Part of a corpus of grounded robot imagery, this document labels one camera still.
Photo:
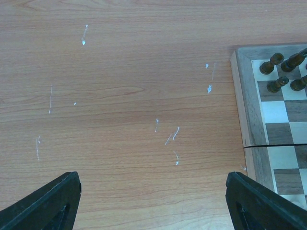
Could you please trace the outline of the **wooden chess board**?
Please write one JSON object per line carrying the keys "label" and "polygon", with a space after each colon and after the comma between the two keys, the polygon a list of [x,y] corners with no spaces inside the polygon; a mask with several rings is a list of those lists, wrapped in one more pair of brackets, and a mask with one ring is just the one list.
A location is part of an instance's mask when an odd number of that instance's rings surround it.
{"label": "wooden chess board", "polygon": [[260,72],[275,53],[291,55],[304,43],[245,46],[231,56],[231,69],[250,178],[301,208],[307,207],[307,58],[287,73],[289,83],[267,90],[281,74]]}

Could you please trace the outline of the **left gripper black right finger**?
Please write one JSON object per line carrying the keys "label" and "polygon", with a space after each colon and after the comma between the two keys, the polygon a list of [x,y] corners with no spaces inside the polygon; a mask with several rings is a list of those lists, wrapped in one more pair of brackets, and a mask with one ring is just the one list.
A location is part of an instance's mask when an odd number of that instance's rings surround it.
{"label": "left gripper black right finger", "polygon": [[226,180],[226,202],[236,230],[305,230],[307,211],[240,172]]}

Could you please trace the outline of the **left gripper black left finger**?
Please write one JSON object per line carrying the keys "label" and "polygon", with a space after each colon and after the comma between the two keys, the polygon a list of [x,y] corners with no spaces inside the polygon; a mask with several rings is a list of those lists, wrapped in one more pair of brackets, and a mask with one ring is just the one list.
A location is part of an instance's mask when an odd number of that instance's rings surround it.
{"label": "left gripper black left finger", "polygon": [[66,172],[0,212],[2,230],[71,230],[81,198],[77,172]]}

